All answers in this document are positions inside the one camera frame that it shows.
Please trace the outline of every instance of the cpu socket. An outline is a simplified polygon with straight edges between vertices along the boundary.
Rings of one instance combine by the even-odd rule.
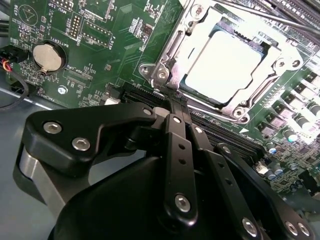
[[[140,74],[157,92],[181,91],[211,116],[247,124],[250,109],[285,71],[299,69],[302,57],[290,39],[246,12],[212,0],[181,4],[157,63],[141,64]]]

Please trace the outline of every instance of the electrolytic capacitor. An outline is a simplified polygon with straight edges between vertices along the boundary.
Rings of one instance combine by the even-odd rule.
[[[308,131],[312,128],[312,123],[309,122],[305,117],[300,117],[296,120],[296,123],[302,128],[304,131]]]
[[[291,192],[296,192],[297,191],[297,187],[296,187],[295,184],[291,184],[289,189],[290,189]]]
[[[290,168],[291,170],[296,170],[296,169],[298,168],[298,166],[297,166],[297,164],[295,164],[295,163],[291,163],[291,164],[289,165],[289,168]]]
[[[274,174],[277,175],[277,176],[279,176],[279,175],[284,173],[284,170],[280,167],[279,164],[274,165],[272,170],[273,170]]]
[[[284,130],[282,134],[290,143],[298,140],[298,135],[290,129]]]
[[[275,148],[275,145],[272,142],[267,142],[265,146],[270,154],[275,154],[277,152],[277,149]]]
[[[298,188],[298,189],[301,189],[304,187],[303,183],[301,180],[297,180],[295,181],[295,186]]]
[[[273,171],[269,170],[266,172],[265,176],[271,181],[275,179],[277,176],[274,174]]]
[[[318,119],[320,119],[320,106],[319,105],[313,105],[309,108],[310,112],[313,113]]]

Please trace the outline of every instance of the motherboard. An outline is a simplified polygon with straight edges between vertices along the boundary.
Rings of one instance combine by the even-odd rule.
[[[320,30],[317,0],[234,2]],[[254,168],[278,193],[306,176],[320,192],[311,33],[211,0],[12,0],[10,21],[10,43],[30,52],[12,67],[37,95],[79,108],[118,103],[110,89],[124,85],[159,99],[177,91],[211,134],[265,150]]]

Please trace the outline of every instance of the screw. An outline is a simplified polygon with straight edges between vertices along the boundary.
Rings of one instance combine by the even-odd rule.
[[[302,223],[298,223],[299,228],[301,229],[301,232],[303,232],[304,235],[306,236],[310,236],[310,232],[309,230],[302,224]]]
[[[295,226],[293,226],[293,224],[289,221],[285,222],[286,227],[288,228],[289,232],[292,233],[294,236],[298,236],[298,231],[295,228]]]
[[[193,5],[190,10],[190,15],[195,21],[202,19],[205,14],[206,11],[201,4]]]
[[[202,130],[201,130],[201,128],[200,127],[195,127],[195,130],[199,133],[199,134],[202,134]]]
[[[149,109],[144,108],[143,112],[149,116],[152,115],[152,112]]]
[[[226,146],[223,147],[223,150],[225,150],[225,152],[226,152],[227,154],[230,154],[230,153],[231,153],[230,149],[229,149],[228,147],[226,147]]]
[[[144,75],[147,75],[149,73],[149,69],[146,67],[146,66],[143,66],[141,68],[141,72],[144,74]]]
[[[256,226],[246,217],[242,219],[242,225],[244,229],[250,234],[252,237],[256,237],[258,235],[258,231]]]
[[[58,93],[60,93],[61,95],[64,95],[68,92],[68,88],[66,86],[60,85],[58,87]]]
[[[158,75],[158,77],[159,77],[160,79],[166,79],[166,78],[167,78],[167,75],[166,75],[165,72],[160,72],[159,75]]]
[[[78,151],[87,151],[90,148],[90,142],[83,137],[76,137],[72,140],[72,146]]]
[[[233,111],[233,115],[235,117],[240,117],[242,116],[243,114],[245,113],[244,109],[242,107],[239,107],[239,108],[236,108],[234,111]]]
[[[181,123],[181,120],[179,118],[175,117],[175,116],[173,117],[173,120],[178,124]]]
[[[190,202],[185,196],[180,194],[175,196],[174,202],[181,212],[187,213],[191,209]]]
[[[48,121],[43,125],[43,129],[48,134],[58,134],[62,131],[62,127],[59,123],[56,123],[54,121]]]

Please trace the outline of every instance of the wire connector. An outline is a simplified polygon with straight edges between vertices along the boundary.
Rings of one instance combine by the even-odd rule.
[[[0,58],[9,60],[9,63],[21,63],[29,58],[29,51],[17,46],[7,45],[0,48]]]

